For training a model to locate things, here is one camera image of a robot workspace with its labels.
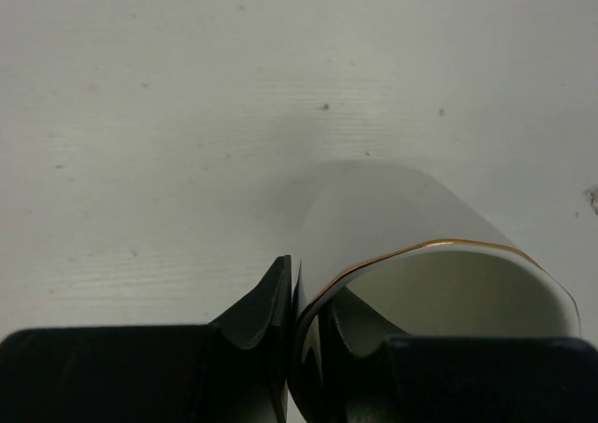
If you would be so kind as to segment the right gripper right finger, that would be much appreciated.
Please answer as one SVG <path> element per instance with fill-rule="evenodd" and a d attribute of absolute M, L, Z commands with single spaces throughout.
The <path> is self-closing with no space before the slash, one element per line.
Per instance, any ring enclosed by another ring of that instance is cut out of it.
<path fill-rule="evenodd" d="M 320 340 L 335 422 L 597 419 L 597 350 L 578 338 L 415 336 L 340 296 Z"/>

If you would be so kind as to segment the white mug gold rim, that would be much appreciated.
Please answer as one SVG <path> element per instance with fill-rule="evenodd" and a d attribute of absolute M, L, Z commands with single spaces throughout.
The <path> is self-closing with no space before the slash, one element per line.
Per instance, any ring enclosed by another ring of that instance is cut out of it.
<path fill-rule="evenodd" d="M 573 296 L 537 261 L 429 174 L 330 162 L 292 185 L 295 333 L 289 387 L 310 422 L 329 416 L 323 330 L 340 320 L 349 351 L 390 335 L 578 337 Z"/>

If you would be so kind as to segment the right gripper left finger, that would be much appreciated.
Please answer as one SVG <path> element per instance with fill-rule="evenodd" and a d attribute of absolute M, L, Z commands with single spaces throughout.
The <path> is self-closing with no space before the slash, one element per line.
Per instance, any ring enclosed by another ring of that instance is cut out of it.
<path fill-rule="evenodd" d="M 1 344 L 5 422 L 282 422 L 291 260 L 212 321 L 38 328 Z"/>

